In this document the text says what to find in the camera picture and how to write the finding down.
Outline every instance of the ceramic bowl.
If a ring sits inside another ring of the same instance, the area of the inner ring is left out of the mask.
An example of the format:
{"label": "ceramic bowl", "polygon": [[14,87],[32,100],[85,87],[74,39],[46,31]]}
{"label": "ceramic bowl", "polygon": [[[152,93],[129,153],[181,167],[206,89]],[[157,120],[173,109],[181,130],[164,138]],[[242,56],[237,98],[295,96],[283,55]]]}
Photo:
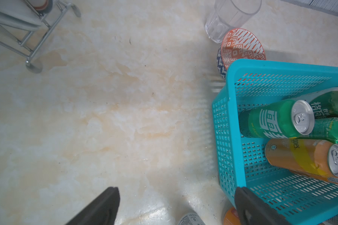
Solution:
{"label": "ceramic bowl", "polygon": [[230,30],[218,50],[217,67],[223,79],[229,66],[237,59],[266,60],[262,44],[252,33],[242,28]]}

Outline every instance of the metal pole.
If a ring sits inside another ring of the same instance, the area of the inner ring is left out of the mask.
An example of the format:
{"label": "metal pole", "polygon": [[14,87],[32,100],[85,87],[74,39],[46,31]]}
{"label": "metal pole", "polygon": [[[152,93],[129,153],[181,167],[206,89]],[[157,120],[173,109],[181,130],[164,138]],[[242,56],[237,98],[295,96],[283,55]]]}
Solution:
{"label": "metal pole", "polygon": [[[14,39],[21,46],[21,41],[17,37],[15,37],[15,35],[10,33],[10,31],[5,29],[2,25],[0,25],[0,29],[2,29],[7,35],[9,35],[12,39]],[[24,47],[27,51],[32,52],[31,48],[29,48],[27,46],[21,46],[21,47]]]}
{"label": "metal pole", "polygon": [[65,13],[69,10],[69,8],[65,8],[59,18],[55,21],[55,23],[51,26],[51,28],[45,33],[45,35],[42,37],[41,41],[38,43],[38,45],[34,48],[34,51],[29,55],[28,61],[30,62],[32,58],[35,56],[36,52],[39,50],[39,48],[42,46],[42,44],[45,42],[45,40],[49,37],[51,32],[54,30],[56,25],[60,22],[60,20],[63,18]]}
{"label": "metal pole", "polygon": [[58,3],[64,5],[65,7],[70,7],[72,5],[72,3],[65,3],[65,2],[60,1],[60,0],[58,0]]}
{"label": "metal pole", "polygon": [[41,21],[42,21],[49,29],[51,28],[50,24],[49,24],[46,20],[42,19]]}
{"label": "metal pole", "polygon": [[26,55],[26,54],[20,52],[19,50],[17,50],[17,49],[15,49],[15,48],[13,48],[13,47],[11,47],[11,46],[9,46],[9,45],[7,45],[7,44],[1,42],[1,41],[0,41],[0,45],[6,47],[7,49],[10,49],[10,50],[13,51],[13,52],[18,53],[19,55],[21,55],[21,56],[23,56],[23,57],[25,57],[25,58],[27,58],[27,59],[29,59],[29,56],[28,56],[28,55]]}
{"label": "metal pole", "polygon": [[59,3],[56,4],[58,6],[58,8],[60,9],[60,11],[63,11],[63,8],[60,6]]}
{"label": "metal pole", "polygon": [[[45,20],[45,18],[47,17],[48,13],[46,13],[44,16],[41,17],[41,21]],[[23,38],[23,40],[20,43],[21,47],[24,47],[24,45],[26,44],[26,42],[31,38],[31,36],[34,34],[34,31],[30,31],[28,32],[25,37]]]}

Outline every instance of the schweppes can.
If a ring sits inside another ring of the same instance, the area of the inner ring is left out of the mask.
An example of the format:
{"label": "schweppes can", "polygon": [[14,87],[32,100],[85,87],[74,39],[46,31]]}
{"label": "schweppes can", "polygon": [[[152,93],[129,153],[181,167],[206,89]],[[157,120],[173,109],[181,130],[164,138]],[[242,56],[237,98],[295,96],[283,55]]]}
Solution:
{"label": "schweppes can", "polygon": [[271,139],[265,156],[273,166],[322,177],[338,177],[338,144],[314,139]]}

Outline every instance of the metal cart frame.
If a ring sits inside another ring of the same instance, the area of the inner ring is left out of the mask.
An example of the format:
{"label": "metal cart frame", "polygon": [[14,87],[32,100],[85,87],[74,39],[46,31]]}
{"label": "metal cart frame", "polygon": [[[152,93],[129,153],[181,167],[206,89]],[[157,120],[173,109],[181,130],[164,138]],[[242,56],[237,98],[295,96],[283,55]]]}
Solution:
{"label": "metal cart frame", "polygon": [[51,12],[48,13],[43,13],[40,14],[38,13],[33,7],[32,5],[27,1],[24,0],[25,3],[27,4],[27,6],[36,14],[36,16],[38,16],[38,18],[48,27],[48,30],[46,31],[46,33],[44,34],[44,36],[41,38],[40,42],[36,45],[36,47],[34,49],[31,49],[30,47],[28,47],[26,45],[27,41],[31,38],[31,36],[34,34],[35,31],[28,31],[27,34],[22,38],[22,40],[19,40],[17,37],[15,37],[12,33],[10,33],[10,31],[8,31],[7,29],[5,29],[2,25],[0,25],[0,29],[4,31],[4,33],[6,33],[7,35],[9,35],[9,37],[13,38],[20,47],[24,47],[26,50],[28,50],[30,52],[29,55],[23,53],[22,51],[19,51],[3,42],[0,41],[0,45],[10,49],[13,52],[16,52],[17,54],[23,56],[26,58],[26,68],[32,72],[32,73],[40,73],[42,71],[42,64],[40,61],[36,60],[35,62],[32,62],[32,59],[34,58],[34,56],[36,55],[36,53],[38,52],[38,50],[40,49],[40,47],[43,45],[43,43],[45,42],[45,40],[49,37],[49,35],[52,33],[52,31],[54,30],[54,28],[56,27],[56,25],[60,22],[60,20],[63,18],[63,16],[66,14],[66,12],[72,8],[74,11],[74,14],[77,17],[81,17],[81,12],[80,9],[74,5],[73,3],[66,3],[62,0],[58,0],[58,1],[54,1],[53,7],[56,5],[59,10],[61,11],[59,17],[56,19],[56,21],[50,25],[46,20],[46,16]]}

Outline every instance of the perforated basket wall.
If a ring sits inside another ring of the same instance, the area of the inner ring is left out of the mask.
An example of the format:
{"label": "perforated basket wall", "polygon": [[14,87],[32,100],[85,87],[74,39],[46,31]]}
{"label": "perforated basket wall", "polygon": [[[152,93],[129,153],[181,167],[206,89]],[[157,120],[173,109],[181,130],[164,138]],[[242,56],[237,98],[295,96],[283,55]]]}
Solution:
{"label": "perforated basket wall", "polygon": [[238,123],[245,109],[336,86],[338,67],[249,59],[230,66],[212,107],[220,185],[233,205],[236,187],[248,187],[292,224],[338,214],[338,185],[271,166],[268,139],[243,137]]}

